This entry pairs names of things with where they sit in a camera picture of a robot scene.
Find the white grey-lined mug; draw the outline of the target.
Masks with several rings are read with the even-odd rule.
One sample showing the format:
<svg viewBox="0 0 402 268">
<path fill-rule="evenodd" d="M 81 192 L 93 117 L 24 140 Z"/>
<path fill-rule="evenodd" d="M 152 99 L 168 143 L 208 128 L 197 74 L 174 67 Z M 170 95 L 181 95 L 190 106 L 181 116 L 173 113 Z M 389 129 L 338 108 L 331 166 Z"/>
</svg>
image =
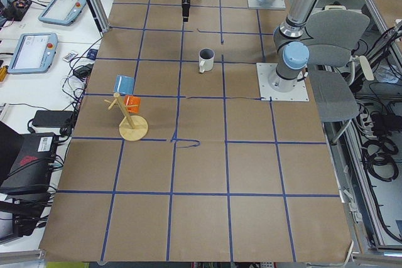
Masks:
<svg viewBox="0 0 402 268">
<path fill-rule="evenodd" d="M 214 67 L 215 52 L 210 48 L 203 48 L 198 53 L 198 69 L 200 73 L 209 72 Z"/>
</svg>

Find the blue mug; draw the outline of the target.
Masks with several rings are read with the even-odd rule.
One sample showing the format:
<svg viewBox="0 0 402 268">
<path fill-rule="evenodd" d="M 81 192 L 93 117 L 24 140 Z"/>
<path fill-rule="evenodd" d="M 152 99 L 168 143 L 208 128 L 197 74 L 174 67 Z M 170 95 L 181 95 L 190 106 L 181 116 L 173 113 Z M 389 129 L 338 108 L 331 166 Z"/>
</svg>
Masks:
<svg viewBox="0 0 402 268">
<path fill-rule="evenodd" d="M 114 92 L 120 95 L 132 95 L 134 92 L 134 78 L 125 75 L 117 75 L 114 84 Z"/>
</svg>

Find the orange mug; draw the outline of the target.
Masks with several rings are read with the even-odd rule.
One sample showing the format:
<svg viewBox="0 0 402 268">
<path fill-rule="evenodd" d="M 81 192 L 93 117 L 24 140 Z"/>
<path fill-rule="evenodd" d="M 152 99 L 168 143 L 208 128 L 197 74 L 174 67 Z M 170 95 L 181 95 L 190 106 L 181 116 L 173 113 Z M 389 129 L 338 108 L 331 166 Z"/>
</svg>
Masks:
<svg viewBox="0 0 402 268">
<path fill-rule="evenodd" d="M 126 95 L 124 97 L 124 105 L 129 113 L 137 114 L 141 105 L 141 98 L 133 95 Z"/>
</svg>

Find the far teach pendant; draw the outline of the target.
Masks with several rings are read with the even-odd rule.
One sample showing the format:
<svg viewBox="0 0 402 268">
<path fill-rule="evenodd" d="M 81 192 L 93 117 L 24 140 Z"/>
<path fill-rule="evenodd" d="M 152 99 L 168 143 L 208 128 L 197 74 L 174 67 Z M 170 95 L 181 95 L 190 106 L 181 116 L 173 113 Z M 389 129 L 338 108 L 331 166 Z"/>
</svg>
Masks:
<svg viewBox="0 0 402 268">
<path fill-rule="evenodd" d="M 70 26 L 87 4 L 86 0 L 51 0 L 38 20 L 44 23 Z"/>
</svg>

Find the teach pendant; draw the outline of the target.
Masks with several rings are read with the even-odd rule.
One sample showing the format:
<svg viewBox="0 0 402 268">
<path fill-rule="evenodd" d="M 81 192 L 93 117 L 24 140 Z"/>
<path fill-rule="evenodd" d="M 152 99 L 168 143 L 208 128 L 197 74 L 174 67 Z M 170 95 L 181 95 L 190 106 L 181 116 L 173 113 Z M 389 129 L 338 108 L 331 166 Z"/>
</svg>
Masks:
<svg viewBox="0 0 402 268">
<path fill-rule="evenodd" d="M 44 23 L 70 26 L 87 4 L 86 0 L 51 0 L 38 20 Z"/>
<path fill-rule="evenodd" d="M 22 34 L 8 66 L 8 73 L 45 73 L 52 64 L 57 45 L 56 33 Z"/>
</svg>

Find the small remote control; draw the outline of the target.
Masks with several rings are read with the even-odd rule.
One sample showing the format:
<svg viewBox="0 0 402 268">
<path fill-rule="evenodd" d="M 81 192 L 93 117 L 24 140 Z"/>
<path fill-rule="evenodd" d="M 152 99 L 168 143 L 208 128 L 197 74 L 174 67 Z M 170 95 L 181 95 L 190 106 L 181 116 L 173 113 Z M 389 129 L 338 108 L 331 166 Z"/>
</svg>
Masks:
<svg viewBox="0 0 402 268">
<path fill-rule="evenodd" d="M 69 51 L 65 56 L 63 56 L 62 60 L 69 63 L 71 62 L 74 58 L 76 58 L 78 53 L 76 51 Z"/>
</svg>

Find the grey office chair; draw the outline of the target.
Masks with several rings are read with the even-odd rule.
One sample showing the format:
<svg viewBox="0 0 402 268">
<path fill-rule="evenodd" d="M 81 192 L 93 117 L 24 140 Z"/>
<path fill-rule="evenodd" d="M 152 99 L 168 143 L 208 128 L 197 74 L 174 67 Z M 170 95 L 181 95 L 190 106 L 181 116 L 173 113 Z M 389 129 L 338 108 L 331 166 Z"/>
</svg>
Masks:
<svg viewBox="0 0 402 268">
<path fill-rule="evenodd" d="M 332 138 L 336 144 L 359 114 L 350 90 L 355 68 L 360 64 L 367 80 L 373 80 L 370 64 L 363 55 L 352 56 L 352 50 L 365 32 L 370 19 L 343 6 L 327 6 L 312 14 L 305 26 L 305 41 L 310 57 L 308 77 L 322 122 L 343 122 Z"/>
</svg>

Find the near teach pendant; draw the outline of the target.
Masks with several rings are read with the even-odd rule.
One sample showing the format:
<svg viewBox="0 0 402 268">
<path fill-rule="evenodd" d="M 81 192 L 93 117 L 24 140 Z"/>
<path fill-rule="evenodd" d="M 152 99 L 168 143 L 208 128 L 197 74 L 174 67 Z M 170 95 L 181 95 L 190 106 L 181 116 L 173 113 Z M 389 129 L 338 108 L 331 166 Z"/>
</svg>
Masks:
<svg viewBox="0 0 402 268">
<path fill-rule="evenodd" d="M 57 45 L 56 33 L 22 34 L 8 66 L 8 73 L 45 73 L 52 64 Z"/>
</svg>

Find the black power adapter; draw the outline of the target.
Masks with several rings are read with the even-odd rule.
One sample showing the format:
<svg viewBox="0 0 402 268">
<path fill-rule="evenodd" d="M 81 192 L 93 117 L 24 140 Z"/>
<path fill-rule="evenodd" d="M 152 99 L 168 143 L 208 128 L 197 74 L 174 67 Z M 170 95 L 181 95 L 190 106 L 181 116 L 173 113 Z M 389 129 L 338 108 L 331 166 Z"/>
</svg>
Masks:
<svg viewBox="0 0 402 268">
<path fill-rule="evenodd" d="M 71 110 L 37 110 L 34 118 L 28 121 L 28 130 L 34 133 L 33 127 L 64 128 L 73 121 Z"/>
</svg>

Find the black computer box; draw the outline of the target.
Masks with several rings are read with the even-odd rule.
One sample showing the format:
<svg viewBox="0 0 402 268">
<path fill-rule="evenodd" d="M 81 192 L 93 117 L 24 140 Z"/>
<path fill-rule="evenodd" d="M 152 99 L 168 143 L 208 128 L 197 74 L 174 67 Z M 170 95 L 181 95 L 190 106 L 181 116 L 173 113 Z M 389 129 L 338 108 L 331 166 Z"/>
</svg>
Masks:
<svg viewBox="0 0 402 268">
<path fill-rule="evenodd" d="M 45 193 L 56 161 L 53 132 L 19 134 L 1 123 L 1 193 L 9 196 Z"/>
</svg>

